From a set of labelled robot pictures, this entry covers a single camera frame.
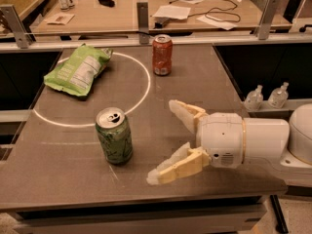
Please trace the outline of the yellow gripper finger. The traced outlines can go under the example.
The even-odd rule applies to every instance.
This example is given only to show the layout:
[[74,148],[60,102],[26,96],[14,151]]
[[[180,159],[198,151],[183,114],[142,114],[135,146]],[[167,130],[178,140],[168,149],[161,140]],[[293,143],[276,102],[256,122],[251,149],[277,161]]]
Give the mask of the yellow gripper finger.
[[169,159],[150,171],[146,181],[150,185],[170,183],[200,173],[211,162],[211,156],[203,147],[191,148],[186,142]]
[[169,108],[192,134],[197,133],[199,119],[208,115],[205,109],[176,99],[169,101]]

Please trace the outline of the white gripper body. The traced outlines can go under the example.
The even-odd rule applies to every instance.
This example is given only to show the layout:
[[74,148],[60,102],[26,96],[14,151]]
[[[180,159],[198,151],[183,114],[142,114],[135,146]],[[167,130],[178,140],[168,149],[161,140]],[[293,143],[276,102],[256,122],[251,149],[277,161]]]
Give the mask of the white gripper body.
[[243,162],[243,119],[235,113],[213,113],[199,119],[196,144],[215,168],[235,169]]

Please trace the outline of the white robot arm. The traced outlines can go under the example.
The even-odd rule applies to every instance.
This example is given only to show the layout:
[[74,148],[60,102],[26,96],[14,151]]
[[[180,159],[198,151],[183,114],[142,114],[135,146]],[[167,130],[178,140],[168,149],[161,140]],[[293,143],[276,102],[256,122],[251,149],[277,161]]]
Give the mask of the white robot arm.
[[310,180],[312,174],[312,106],[298,107],[291,118],[243,118],[236,113],[209,114],[171,100],[169,108],[196,136],[196,146],[181,146],[147,175],[151,185],[193,176],[207,166],[236,169],[261,166],[285,181]]

